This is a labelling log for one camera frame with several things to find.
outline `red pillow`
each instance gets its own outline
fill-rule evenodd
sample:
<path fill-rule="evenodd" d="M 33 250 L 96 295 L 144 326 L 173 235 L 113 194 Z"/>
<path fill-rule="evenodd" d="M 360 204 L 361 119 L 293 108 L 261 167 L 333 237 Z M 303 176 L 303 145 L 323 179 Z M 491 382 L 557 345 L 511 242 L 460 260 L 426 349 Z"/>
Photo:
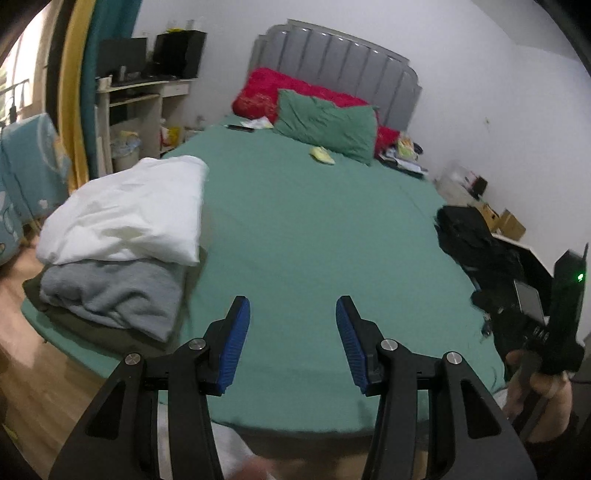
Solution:
<path fill-rule="evenodd" d="M 246 85 L 238 94 L 236 100 L 233 101 L 232 111 L 236 115 L 251 120 L 266 116 L 274 124 L 277 120 L 279 89 L 294 90 L 300 95 L 330 100 L 341 108 L 369 104 L 365 100 L 348 93 L 334 92 L 328 88 L 311 85 L 303 80 L 263 67 L 251 73 Z M 393 144 L 398 139 L 399 134 L 399 132 L 391 128 L 378 127 L 375 155 L 377 156 L 384 148 L 388 148 Z"/>

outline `gray folded blanket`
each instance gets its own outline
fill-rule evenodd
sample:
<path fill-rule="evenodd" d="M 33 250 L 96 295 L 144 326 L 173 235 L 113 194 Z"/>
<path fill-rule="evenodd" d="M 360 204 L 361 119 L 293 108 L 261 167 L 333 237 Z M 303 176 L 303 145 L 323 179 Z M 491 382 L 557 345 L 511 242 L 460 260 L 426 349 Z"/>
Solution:
<path fill-rule="evenodd" d="M 108 327 L 133 328 L 168 341 L 183 295 L 186 267 L 153 258 L 83 260 L 47 269 L 40 298 Z"/>

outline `green bed sheet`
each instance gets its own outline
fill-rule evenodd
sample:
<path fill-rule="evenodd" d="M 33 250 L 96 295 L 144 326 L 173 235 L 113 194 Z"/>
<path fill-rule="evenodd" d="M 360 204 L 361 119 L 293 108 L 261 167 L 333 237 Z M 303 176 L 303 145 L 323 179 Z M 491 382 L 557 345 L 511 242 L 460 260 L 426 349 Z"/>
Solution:
<path fill-rule="evenodd" d="M 235 295 L 251 302 L 236 377 L 223 397 L 210 399 L 212 419 L 292 433 L 371 429 L 378 399 L 353 384 L 335 322 L 341 295 L 351 295 L 386 337 L 435 357 L 458 351 L 490 390 L 499 388 L 502 363 L 492 338 L 482 340 L 472 284 L 437 243 L 433 218 L 443 202 L 433 186 L 338 154 L 334 166 L 320 164 L 309 150 L 274 131 L 217 125 L 169 154 L 195 155 L 210 168 L 204 199 L 212 243 L 181 314 L 181 342 L 222 318 Z M 22 311 L 99 375 L 119 362 L 53 326 L 28 301 Z M 426 395 L 419 405 L 424 419 Z"/>

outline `stack of folded clothes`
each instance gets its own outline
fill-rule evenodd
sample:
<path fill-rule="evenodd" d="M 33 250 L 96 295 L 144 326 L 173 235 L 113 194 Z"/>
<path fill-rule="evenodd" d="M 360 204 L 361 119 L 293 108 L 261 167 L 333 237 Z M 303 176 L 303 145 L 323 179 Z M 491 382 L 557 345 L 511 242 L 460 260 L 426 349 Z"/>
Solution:
<path fill-rule="evenodd" d="M 199 275 L 206 257 L 197 243 L 206 172 L 195 157 L 147 158 L 77 190 L 41 231 L 46 266 L 23 284 L 33 306 L 113 353 L 174 351 L 187 270 Z"/>

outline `wooden floor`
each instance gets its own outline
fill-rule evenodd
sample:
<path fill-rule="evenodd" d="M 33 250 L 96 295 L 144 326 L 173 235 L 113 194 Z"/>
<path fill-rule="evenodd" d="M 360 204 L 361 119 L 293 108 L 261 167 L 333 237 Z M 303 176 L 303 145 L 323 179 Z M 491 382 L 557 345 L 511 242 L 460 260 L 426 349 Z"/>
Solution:
<path fill-rule="evenodd" d="M 22 282 L 40 271 L 33 247 L 0 269 L 0 414 L 17 434 L 26 460 L 46 479 L 102 379 L 44 343 L 20 313 Z M 366 437 L 244 438 L 255 453 L 276 460 L 276 476 L 282 480 L 358 480 L 369 447 Z M 424 460 L 424 455 L 417 459 Z"/>

